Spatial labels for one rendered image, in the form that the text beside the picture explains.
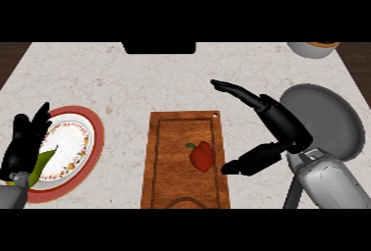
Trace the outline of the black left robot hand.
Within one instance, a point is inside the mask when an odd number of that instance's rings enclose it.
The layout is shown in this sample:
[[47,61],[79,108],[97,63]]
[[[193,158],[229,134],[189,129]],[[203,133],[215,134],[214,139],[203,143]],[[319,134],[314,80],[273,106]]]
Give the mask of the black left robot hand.
[[30,173],[36,164],[38,148],[50,127],[48,103],[36,110],[32,119],[25,114],[17,114],[13,119],[13,136],[4,153],[0,179],[11,180],[17,172]]

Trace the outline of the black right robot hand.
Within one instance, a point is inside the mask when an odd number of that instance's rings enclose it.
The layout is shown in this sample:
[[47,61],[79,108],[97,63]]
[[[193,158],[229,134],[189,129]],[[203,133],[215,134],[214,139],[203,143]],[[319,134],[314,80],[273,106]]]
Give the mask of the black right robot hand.
[[299,153],[311,144],[313,136],[288,109],[265,95],[254,95],[242,86],[209,80],[214,89],[231,94],[255,111],[276,142],[260,144],[220,169],[223,175],[252,176],[280,161],[280,153]]

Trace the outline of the grey pan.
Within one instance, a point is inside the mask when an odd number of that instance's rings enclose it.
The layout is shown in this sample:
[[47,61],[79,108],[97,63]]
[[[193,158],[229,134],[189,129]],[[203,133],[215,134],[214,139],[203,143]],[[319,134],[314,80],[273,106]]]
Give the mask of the grey pan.
[[325,87],[304,83],[283,91],[279,103],[313,136],[308,148],[320,148],[344,162],[354,159],[365,144],[365,129],[341,96]]

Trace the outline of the red bell pepper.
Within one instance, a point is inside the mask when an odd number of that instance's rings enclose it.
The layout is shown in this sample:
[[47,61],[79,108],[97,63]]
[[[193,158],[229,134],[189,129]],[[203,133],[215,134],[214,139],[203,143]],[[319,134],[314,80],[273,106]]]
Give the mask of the red bell pepper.
[[205,173],[214,165],[212,151],[208,143],[200,141],[197,144],[187,143],[184,146],[190,148],[189,161],[192,166]]

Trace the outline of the brown wooden cutting board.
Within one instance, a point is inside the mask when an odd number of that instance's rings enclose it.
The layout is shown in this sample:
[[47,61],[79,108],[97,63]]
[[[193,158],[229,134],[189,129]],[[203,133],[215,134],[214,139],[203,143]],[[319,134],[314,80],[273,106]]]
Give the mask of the brown wooden cutting board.
[[[189,160],[192,147],[208,143],[214,165],[203,173]],[[141,185],[141,209],[230,207],[218,111],[152,112]]]

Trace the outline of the green vegetable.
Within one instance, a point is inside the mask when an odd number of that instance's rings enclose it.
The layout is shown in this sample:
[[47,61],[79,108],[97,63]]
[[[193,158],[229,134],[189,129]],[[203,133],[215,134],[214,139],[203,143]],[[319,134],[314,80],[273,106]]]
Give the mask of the green vegetable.
[[42,172],[42,168],[44,168],[54,152],[56,152],[56,150],[48,150],[45,152],[41,152],[36,155],[36,163],[35,163],[33,171],[29,174],[29,186],[33,186],[36,184],[38,179],[39,179],[39,175]]

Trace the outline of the red rimmed floral plate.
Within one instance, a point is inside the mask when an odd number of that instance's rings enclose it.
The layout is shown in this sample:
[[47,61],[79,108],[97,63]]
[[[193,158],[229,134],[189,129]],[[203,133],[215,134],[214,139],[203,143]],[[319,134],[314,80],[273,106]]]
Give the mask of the red rimmed floral plate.
[[104,146],[103,122],[93,110],[63,106],[50,111],[51,125],[39,152],[54,154],[29,190],[28,203],[51,202],[84,182],[94,169]]

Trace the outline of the grey bowl with orange rim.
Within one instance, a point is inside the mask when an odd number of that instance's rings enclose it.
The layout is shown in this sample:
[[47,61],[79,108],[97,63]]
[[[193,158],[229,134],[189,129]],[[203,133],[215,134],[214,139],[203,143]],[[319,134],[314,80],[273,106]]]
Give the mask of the grey bowl with orange rim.
[[323,59],[338,46],[338,42],[288,42],[292,52],[308,59]]

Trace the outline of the black appliance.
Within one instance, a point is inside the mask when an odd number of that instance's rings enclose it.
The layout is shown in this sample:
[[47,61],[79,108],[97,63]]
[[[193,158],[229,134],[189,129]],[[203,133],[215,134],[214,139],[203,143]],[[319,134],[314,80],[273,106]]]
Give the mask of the black appliance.
[[127,54],[193,54],[195,43],[169,42],[122,42],[122,48]]

